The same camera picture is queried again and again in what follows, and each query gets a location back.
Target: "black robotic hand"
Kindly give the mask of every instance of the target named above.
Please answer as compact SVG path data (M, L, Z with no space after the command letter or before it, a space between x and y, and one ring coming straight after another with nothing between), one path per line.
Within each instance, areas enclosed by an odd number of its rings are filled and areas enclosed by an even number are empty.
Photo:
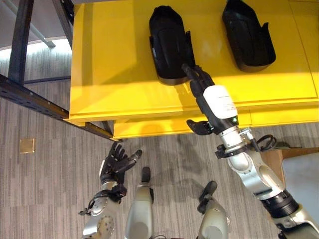
M211 76L199 66L187 64L182 69L190 79L190 88L196 102L208 121L187 121L190 129L199 135L220 134L228 128L238 125L237 110L226 88L214 84Z
M136 164L141 155L142 151L139 149L128 157L120 144L113 143L109 155L104 160L101 168L101 184L107 181L116 181L118 184L123 185L125 172Z

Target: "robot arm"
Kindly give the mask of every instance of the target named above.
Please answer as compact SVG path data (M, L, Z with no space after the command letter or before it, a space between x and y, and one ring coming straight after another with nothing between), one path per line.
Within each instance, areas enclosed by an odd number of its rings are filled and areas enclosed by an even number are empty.
M241 178L271 215L282 231L281 238L319 238L319 226L284 188L275 173L263 162L250 129L238 128L236 107L224 86L217 86L211 77L198 66L194 69L183 64L182 69L190 78L190 87L201 111L208 121L188 120L188 126L199 135L217 134L223 144L216 156L227 158L229 166Z
M114 143L109 155L103 160L100 168L102 190L90 201L80 215L89 215L84 227L82 239L108 239L114 231L115 215L122 197L126 196L124 187L125 171L132 168L142 155L136 151L127 157L121 145Z

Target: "yellow table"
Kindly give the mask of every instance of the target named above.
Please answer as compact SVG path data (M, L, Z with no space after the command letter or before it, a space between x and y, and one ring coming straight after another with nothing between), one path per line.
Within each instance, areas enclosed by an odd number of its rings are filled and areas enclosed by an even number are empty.
M149 18L170 5L191 31L196 63L230 92L241 126L318 121L318 2L247 0L269 22L276 61L241 72L221 19L223 0L117 0L75 6L68 121L116 120L114 138L190 132L204 119L189 83L159 82L149 44Z

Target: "yellow tabletop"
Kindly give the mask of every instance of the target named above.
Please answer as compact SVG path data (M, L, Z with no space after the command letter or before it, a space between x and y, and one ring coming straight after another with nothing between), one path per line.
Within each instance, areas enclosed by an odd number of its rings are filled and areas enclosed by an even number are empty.
M149 18L170 5L190 30L196 63L227 87L239 111L318 102L304 47L287 0L247 0L269 22L277 59L241 72L222 22L224 0L117 0L75 6L69 121L199 114L189 83L159 82L149 44Z

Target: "silver robot leg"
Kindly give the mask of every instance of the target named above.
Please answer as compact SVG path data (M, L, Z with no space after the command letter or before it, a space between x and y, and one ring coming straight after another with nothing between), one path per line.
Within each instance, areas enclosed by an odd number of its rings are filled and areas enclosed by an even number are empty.
M153 238L153 190L149 186L151 178L150 168L142 170L142 183L138 186L135 199L131 205L125 239Z
M204 214L198 239L228 239L228 222L224 208L212 197L217 183L210 181L199 197L197 210Z

